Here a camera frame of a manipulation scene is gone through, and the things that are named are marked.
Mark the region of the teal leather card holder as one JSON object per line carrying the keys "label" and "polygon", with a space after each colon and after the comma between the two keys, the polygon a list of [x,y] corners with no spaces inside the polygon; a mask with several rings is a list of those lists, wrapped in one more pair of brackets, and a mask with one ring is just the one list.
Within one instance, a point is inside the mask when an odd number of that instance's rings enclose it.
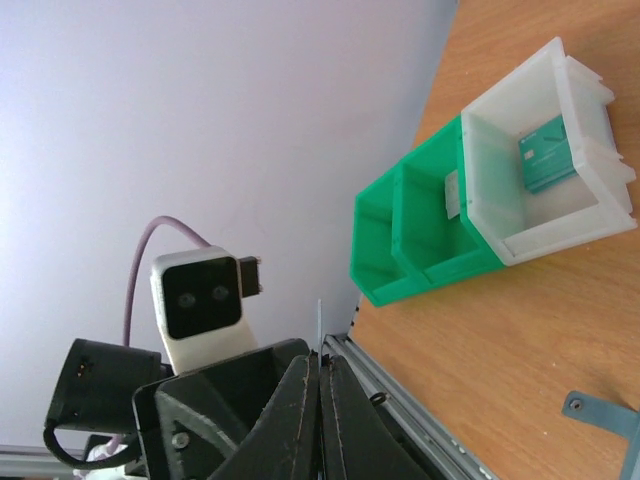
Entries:
{"label": "teal leather card holder", "polygon": [[579,391],[570,391],[562,414],[628,441],[620,479],[639,478],[639,412]]}

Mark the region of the teal credit card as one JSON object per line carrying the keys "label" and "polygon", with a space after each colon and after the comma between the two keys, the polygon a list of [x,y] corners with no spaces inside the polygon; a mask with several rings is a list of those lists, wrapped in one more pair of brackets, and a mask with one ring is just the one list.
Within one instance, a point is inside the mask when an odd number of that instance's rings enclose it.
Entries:
{"label": "teal credit card", "polygon": [[526,190],[538,194],[577,175],[562,115],[518,141]]}

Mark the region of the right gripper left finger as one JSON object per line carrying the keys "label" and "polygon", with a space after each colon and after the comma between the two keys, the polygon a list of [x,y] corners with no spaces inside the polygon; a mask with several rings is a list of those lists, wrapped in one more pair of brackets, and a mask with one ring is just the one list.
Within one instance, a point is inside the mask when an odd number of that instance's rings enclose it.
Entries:
{"label": "right gripper left finger", "polygon": [[319,455],[318,355],[297,356],[253,429],[213,479],[316,479]]}

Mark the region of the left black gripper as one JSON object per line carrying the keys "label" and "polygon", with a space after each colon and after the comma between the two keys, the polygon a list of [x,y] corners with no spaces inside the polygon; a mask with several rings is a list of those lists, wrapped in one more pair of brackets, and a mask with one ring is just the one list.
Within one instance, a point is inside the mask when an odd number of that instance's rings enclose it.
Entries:
{"label": "left black gripper", "polygon": [[291,339],[177,374],[157,352],[77,339],[62,367],[43,439],[80,472],[143,461],[150,479],[210,475],[255,426],[290,363]]}

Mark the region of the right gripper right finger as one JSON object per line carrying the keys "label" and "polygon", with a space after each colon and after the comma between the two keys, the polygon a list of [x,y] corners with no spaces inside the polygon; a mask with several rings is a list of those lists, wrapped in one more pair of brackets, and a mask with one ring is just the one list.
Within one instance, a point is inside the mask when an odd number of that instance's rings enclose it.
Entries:
{"label": "right gripper right finger", "polygon": [[389,432],[344,357],[322,357],[319,391],[326,479],[428,477]]}

